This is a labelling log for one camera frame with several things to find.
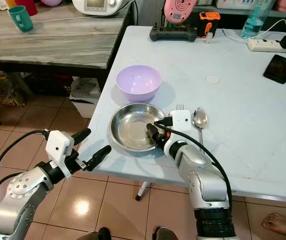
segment spoon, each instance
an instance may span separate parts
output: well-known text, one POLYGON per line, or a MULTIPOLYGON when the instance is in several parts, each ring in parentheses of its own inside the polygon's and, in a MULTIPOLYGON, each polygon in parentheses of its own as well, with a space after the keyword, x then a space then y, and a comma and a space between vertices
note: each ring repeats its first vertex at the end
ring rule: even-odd
POLYGON ((195 128, 198 130, 199 135, 199 142, 203 145, 203 135, 202 135, 202 129, 206 127, 207 125, 207 115, 205 113, 205 110, 201 107, 198 107, 194 114, 193 114, 193 124, 195 128))

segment person's foot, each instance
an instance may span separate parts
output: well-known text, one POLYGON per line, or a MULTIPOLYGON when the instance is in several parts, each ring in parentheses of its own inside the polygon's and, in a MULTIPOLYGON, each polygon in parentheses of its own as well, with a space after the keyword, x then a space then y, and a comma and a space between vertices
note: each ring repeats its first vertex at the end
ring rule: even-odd
POLYGON ((286 235, 286 217, 272 213, 269 214, 262 223, 263 227, 278 234, 286 235))

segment extension cord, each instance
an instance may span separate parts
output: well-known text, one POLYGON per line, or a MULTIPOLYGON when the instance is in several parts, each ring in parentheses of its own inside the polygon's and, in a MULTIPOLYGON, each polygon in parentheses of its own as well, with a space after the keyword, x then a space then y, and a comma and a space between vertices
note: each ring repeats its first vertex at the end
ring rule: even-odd
POLYGON ((278 52, 278 53, 286 53, 286 48, 282 48, 277 40, 257 40, 257 39, 249 39, 247 42, 247 46, 251 51, 256 52, 278 52))

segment tiled floor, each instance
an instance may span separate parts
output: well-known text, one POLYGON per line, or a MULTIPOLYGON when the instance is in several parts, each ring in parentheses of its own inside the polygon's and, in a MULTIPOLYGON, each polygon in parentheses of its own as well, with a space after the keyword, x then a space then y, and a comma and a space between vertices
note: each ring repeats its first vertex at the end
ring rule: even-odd
MULTIPOLYGON (((23 133, 59 129, 69 134, 88 125, 63 97, 35 97, 26 107, 0 105, 0 153, 23 133)), ((33 135, 15 146, 0 164, 0 179, 47 161, 46 142, 33 135)), ((7 184, 0 187, 0 200, 7 184)), ((61 181, 40 204, 27 240, 72 240, 108 227, 113 240, 151 240, 155 228, 169 227, 180 240, 195 239, 196 225, 186 188, 152 184, 140 202, 134 200, 141 182, 78 172, 61 181)), ((272 212, 286 216, 286 202, 233 197, 233 222, 241 240, 286 240, 265 230, 272 212)))

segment smartphone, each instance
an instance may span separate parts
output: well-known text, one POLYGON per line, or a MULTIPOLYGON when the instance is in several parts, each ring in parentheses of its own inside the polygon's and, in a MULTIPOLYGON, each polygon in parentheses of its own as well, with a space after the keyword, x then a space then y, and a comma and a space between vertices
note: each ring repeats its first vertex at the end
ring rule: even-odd
POLYGON ((280 84, 286 83, 286 57, 275 54, 263 76, 280 84))

